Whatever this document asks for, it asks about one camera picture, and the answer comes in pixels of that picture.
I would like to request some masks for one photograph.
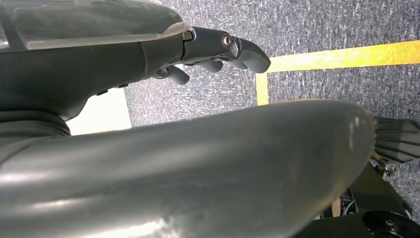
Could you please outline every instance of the yellow tape line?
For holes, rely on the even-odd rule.
[[[420,63],[420,40],[274,57],[265,76],[257,74],[257,103],[268,104],[268,73],[413,63]]]
[[[257,105],[268,104],[268,75],[266,73],[257,73],[255,76],[257,84]]]

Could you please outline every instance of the black mechanical part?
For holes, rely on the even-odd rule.
[[[376,119],[375,152],[388,163],[420,158],[420,129],[409,120]]]
[[[420,226],[406,216],[370,211],[365,213],[362,220],[376,238],[420,238]]]
[[[175,67],[173,65],[166,68],[159,69],[156,72],[156,74],[153,76],[153,78],[157,78],[157,79],[170,78],[179,85],[184,85],[188,83],[188,81],[190,80],[189,75],[187,75],[180,68]]]
[[[7,99],[0,101],[0,111],[42,111],[71,119],[89,97],[150,78],[165,63],[179,60],[182,44],[179,35],[153,42],[0,54],[0,95]]]
[[[410,219],[410,207],[371,164],[349,191],[354,214],[314,220],[293,238],[420,238],[420,225]]]
[[[256,44],[233,37],[225,31],[194,27],[192,31],[182,33],[182,39],[184,51],[181,60],[166,64],[163,71],[168,73],[159,70],[153,78],[168,77],[178,84],[185,84],[188,82],[186,75],[179,69],[171,68],[175,64],[200,65],[212,73],[221,71],[223,61],[231,62],[239,69],[249,68],[255,73],[267,71],[271,64],[268,56]]]
[[[230,36],[224,31],[201,27],[194,27],[193,33],[194,40],[184,43],[185,54],[181,63],[197,63],[216,57],[255,73],[264,73],[271,64],[268,56],[250,41]]]
[[[0,123],[0,142],[19,130],[0,150],[0,237],[288,237],[374,143],[364,109],[325,100],[74,137],[37,118]]]

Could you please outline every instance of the metal screw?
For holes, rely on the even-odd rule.
[[[232,47],[232,45],[233,45],[233,39],[232,39],[232,37],[229,34],[225,33],[222,36],[222,45],[226,49],[230,49]]]
[[[189,41],[193,39],[193,34],[190,31],[184,31],[181,34],[182,40]]]
[[[386,225],[387,227],[391,227],[391,228],[392,228],[392,227],[394,227],[394,225],[395,225],[395,224],[394,224],[394,222],[393,222],[393,221],[391,221],[391,220],[386,220],[386,221],[385,221],[385,225]]]

